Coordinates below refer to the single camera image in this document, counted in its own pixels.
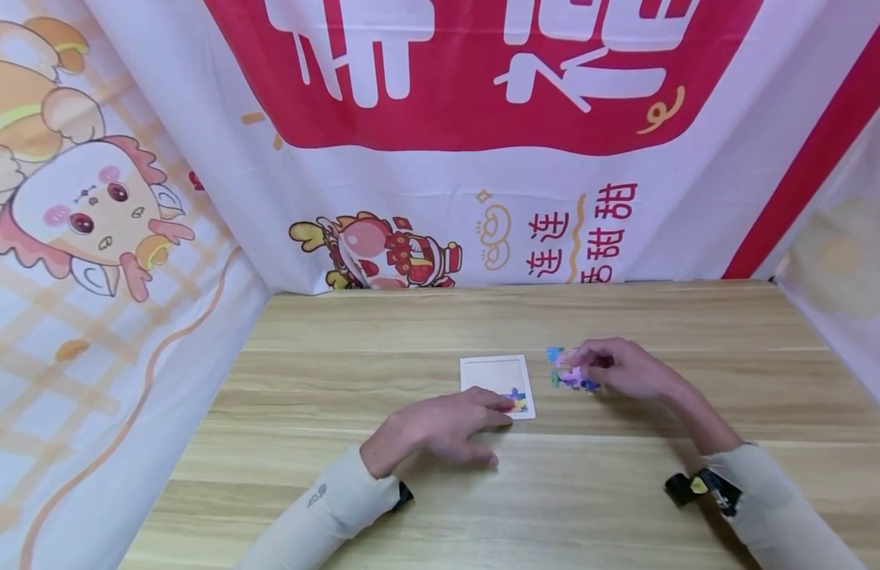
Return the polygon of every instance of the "red chinese text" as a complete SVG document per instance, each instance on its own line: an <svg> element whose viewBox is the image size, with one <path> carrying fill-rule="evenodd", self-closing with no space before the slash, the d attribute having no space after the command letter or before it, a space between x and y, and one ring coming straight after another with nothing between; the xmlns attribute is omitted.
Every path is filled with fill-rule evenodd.
<svg viewBox="0 0 880 570"><path fill-rule="evenodd" d="M579 275L579 280L582 283L610 283L610 278L613 275L614 270L610 265L601 265L600 268L591 268L588 271L583 271Z"/></svg>
<svg viewBox="0 0 880 570"><path fill-rule="evenodd" d="M533 240L537 238L538 234L541 234L541 242L548 239L558 240L563 238L566 230L570 228L570 213L565 211L562 217L559 211L555 211L552 215L536 214L534 220L528 223L528 227L531 228L531 239Z"/></svg>
<svg viewBox="0 0 880 570"><path fill-rule="evenodd" d="M599 190L598 199L595 200L595 217L600 220L626 220L632 216L631 203L636 199L636 187L636 184L608 184Z"/></svg>
<svg viewBox="0 0 880 570"><path fill-rule="evenodd" d="M619 256L623 235L624 230L604 230L602 228L591 230L589 232L589 247L585 249L585 258L599 260Z"/></svg>
<svg viewBox="0 0 880 570"><path fill-rule="evenodd" d="M560 271L560 265L563 264L563 250L549 249L546 252L531 252L531 257L526 261L530 276L540 278L541 276L552 276L555 272Z"/></svg>

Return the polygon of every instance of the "arm sleeve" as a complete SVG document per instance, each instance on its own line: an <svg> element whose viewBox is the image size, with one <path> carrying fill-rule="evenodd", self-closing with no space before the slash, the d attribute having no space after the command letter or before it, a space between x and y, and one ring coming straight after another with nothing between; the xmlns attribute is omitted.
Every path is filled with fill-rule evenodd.
<svg viewBox="0 0 880 570"><path fill-rule="evenodd" d="M237 570L315 570L395 507L398 479L374 479L352 446L250 548Z"/></svg>
<svg viewBox="0 0 880 570"><path fill-rule="evenodd" d="M747 444L705 459L742 491L730 525L763 570L866 570L766 450Z"/></svg>

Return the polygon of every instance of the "person's left hand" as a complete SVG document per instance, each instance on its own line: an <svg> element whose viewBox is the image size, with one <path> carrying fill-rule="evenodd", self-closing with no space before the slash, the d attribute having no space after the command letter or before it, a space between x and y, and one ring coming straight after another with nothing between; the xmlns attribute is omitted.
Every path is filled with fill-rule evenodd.
<svg viewBox="0 0 880 570"><path fill-rule="evenodd" d="M493 450L470 438L478 431L512 424L512 418L504 413L512 407L511 398L482 388L414 402L388 416L360 446L360 455L377 479L392 473L398 463L418 450L457 464L493 467L498 463Z"/></svg>

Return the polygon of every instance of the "yellow tag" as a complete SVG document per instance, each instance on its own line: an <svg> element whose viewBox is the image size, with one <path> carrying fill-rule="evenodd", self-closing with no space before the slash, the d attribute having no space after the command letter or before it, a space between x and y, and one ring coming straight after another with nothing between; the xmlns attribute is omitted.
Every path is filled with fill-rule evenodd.
<svg viewBox="0 0 880 570"><path fill-rule="evenodd" d="M698 494L698 496L704 496L704 494L709 492L709 487L707 487L706 484L704 484L703 480L699 479L699 477L694 477L690 481L690 489L691 491Z"/></svg>

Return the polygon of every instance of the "white cloth wall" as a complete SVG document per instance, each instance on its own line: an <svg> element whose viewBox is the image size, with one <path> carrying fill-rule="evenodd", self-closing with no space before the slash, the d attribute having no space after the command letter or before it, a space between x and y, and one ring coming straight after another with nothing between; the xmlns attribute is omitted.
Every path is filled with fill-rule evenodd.
<svg viewBox="0 0 880 570"><path fill-rule="evenodd" d="M84 2L0 0L0 569L116 568L270 296L191 172Z"/></svg>
<svg viewBox="0 0 880 570"><path fill-rule="evenodd" d="M880 113L793 234L778 283L880 404Z"/></svg>

